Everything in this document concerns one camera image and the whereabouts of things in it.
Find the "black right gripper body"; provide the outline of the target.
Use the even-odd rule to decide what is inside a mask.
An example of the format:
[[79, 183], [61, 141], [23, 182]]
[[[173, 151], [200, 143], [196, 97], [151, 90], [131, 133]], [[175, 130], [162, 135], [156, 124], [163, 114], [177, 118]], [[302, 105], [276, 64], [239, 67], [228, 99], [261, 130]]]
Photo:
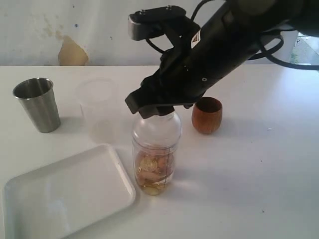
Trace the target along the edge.
[[149, 106], [192, 105], [217, 80], [217, 21], [211, 19], [203, 27], [190, 19], [160, 25], [173, 47], [163, 53], [159, 69], [140, 87], [151, 95]]

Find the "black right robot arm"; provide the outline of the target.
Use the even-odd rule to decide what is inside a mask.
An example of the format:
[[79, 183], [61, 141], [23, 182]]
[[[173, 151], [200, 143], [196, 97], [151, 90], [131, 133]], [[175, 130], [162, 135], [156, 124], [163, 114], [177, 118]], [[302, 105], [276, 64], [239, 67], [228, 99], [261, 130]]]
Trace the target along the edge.
[[284, 30], [318, 36], [316, 0], [228, 0], [203, 25], [183, 8], [165, 6], [129, 15], [135, 41], [165, 35], [172, 48], [164, 51], [159, 69], [126, 97], [133, 114], [147, 119], [165, 116], [175, 106], [190, 108], [204, 93], [247, 60], [273, 57], [265, 46]]

